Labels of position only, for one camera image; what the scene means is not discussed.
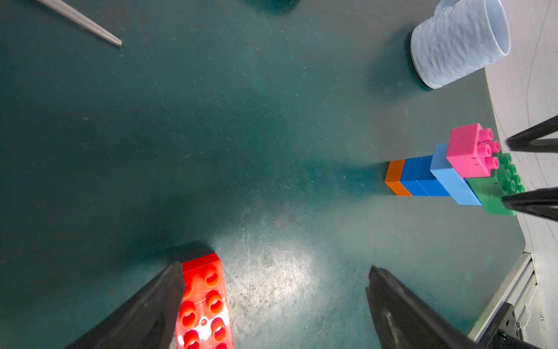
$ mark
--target lego brick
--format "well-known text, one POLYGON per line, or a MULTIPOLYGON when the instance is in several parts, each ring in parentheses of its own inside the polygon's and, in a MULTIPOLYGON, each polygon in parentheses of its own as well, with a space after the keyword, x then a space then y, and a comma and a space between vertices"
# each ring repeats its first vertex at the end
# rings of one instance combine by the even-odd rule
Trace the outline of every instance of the lego brick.
POLYGON ((182 263, 184 296, 176 320, 178 349, 234 349, 223 268, 213 253, 182 263))
POLYGON ((444 186, 458 204, 480 206, 479 199, 477 199, 467 181, 455 171, 446 159, 448 146, 448 142, 436 144, 432 164, 430 164, 430 173, 440 181, 440 184, 444 186))
POLYGON ((515 216, 515 212, 504 205, 502 197, 523 193, 525 187, 521 184, 521 177, 517 175, 517 169, 511 162, 511 155, 500 152, 496 157, 499 167, 497 170, 492 170, 490 177, 467 178, 467 182, 488 213, 515 216))
POLYGON ((489 177, 498 168, 492 154, 500 151, 500 143, 493 138, 492 130, 483 130, 480 123, 454 128, 446 158, 462 178, 489 177))
POLYGON ((430 164, 432 163, 432 155, 423 156, 420 162, 417 182, 431 197, 448 197, 450 193, 430 172, 430 164))
POLYGON ((398 196, 410 197, 411 193, 399 182, 405 160, 390 161, 384 183, 398 196))
POLYGON ((413 157, 412 159, 405 160, 403 171, 401 171, 400 182, 414 197, 428 197, 428 193, 418 183, 418 170, 422 157, 413 157))

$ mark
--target scratched tabletop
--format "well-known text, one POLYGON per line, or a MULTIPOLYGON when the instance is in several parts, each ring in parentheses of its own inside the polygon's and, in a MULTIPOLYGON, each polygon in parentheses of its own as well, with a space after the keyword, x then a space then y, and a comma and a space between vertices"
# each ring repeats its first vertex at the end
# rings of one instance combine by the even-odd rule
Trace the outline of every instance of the scratched tabletop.
POLYGON ((430 90, 436 0, 68 0, 119 49, 0 2, 0 346, 62 348, 194 241, 237 348, 379 348, 387 268, 467 333, 519 258, 515 217, 397 197, 387 162, 495 127, 484 71, 430 90))

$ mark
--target light blue lego brick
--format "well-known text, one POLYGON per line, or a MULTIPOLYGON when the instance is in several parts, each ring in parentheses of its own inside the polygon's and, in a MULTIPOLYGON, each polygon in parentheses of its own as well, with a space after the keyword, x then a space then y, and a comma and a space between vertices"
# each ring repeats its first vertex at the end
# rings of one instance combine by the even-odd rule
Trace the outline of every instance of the light blue lego brick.
POLYGON ((467 181, 455 171, 446 159, 449 143, 436 144, 430 172, 450 193, 451 197, 460 205, 477 205, 481 203, 467 183, 467 181))
POLYGON ((424 188, 417 182, 417 176, 419 174, 418 170, 420 168, 420 162, 422 157, 413 157, 412 159, 406 159, 403 165, 403 171, 401 172, 401 178, 399 183, 413 195, 414 197, 428 197, 428 193, 424 188))

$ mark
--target metal rod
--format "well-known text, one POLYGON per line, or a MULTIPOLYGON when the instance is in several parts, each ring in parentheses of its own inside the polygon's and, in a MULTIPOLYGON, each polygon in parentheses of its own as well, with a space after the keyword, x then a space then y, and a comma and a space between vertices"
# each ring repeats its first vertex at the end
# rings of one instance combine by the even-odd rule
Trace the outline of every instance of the metal rod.
POLYGON ((54 11, 58 12, 62 16, 68 18, 69 20, 81 25, 85 29, 89 30, 93 34, 96 34, 108 42, 115 44, 118 47, 122 47, 122 40, 112 35, 97 23, 93 22, 89 18, 82 15, 79 11, 74 9, 72 6, 68 5, 62 0, 37 0, 43 5, 50 7, 54 11))

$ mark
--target green lego brick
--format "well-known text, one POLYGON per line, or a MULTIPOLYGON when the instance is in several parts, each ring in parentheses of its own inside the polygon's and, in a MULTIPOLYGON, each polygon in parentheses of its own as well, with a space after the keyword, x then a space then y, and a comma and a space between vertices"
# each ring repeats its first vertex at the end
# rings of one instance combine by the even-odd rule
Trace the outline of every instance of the green lego brick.
POLYGON ((511 155, 499 152, 494 156, 500 163, 498 169, 492 170, 490 177, 467 178, 467 183, 488 213, 515 216, 516 213, 504 205, 502 197, 523 193, 525 187, 512 164, 511 155))

